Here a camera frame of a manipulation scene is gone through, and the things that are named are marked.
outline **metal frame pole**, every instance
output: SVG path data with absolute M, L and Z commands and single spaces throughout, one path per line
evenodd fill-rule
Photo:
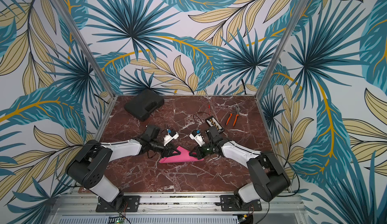
M 101 68 L 99 67 L 96 59 L 93 56 L 93 53 L 90 51 L 89 46 L 87 45 L 85 39 L 82 37 L 77 25 L 75 24 L 74 19 L 72 18 L 69 11 L 66 9 L 64 1 L 63 0 L 50 0 L 50 1 L 53 4 L 56 11 L 58 12 L 58 15 L 62 17 L 66 26 L 69 28 L 70 33 L 74 37 L 74 40 L 78 43 L 78 46 L 80 47 L 86 59 L 90 63 L 95 74 L 101 81 L 102 86 L 105 88 L 106 92 L 110 95 L 110 97 L 114 98 L 115 92 L 111 88 L 109 82 L 107 82 L 105 76 L 101 71 Z

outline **pink cloth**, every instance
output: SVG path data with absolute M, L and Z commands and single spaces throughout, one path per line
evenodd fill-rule
M 159 163 L 195 162 L 195 161 L 204 160 L 204 159 L 198 160 L 197 158 L 189 156 L 190 151 L 182 148 L 181 146 L 177 147 L 177 150 L 181 152 L 180 155 L 176 155 L 172 157 L 164 157 L 160 159 Z

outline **black plastic case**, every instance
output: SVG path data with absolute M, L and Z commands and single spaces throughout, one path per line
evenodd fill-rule
M 125 110 L 140 121 L 145 121 L 149 115 L 164 105 L 164 98 L 149 89 L 143 90 L 131 101 L 125 104 Z

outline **orange-handled pliers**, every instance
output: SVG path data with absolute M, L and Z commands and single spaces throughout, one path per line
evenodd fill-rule
M 227 119 L 226 125 L 227 125 L 228 122 L 230 121 L 230 119 L 231 119 L 233 113 L 236 113 L 236 115 L 235 115 L 235 120 L 234 120 L 234 124 L 233 124 L 233 126 L 235 126 L 236 119 L 237 119 L 238 116 L 239 116 L 240 108 L 239 108 L 238 105 L 234 106 L 234 108 L 235 108 L 235 110 L 234 110 L 232 113 L 230 113 L 230 116 L 229 116 L 228 119 Z

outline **wallpaper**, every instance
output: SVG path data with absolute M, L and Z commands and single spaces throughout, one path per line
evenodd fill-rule
M 387 0 L 312 1 L 260 99 L 271 137 L 312 223 L 387 223 Z
M 40 224 L 109 97 L 49 0 L 0 10 L 0 222 Z

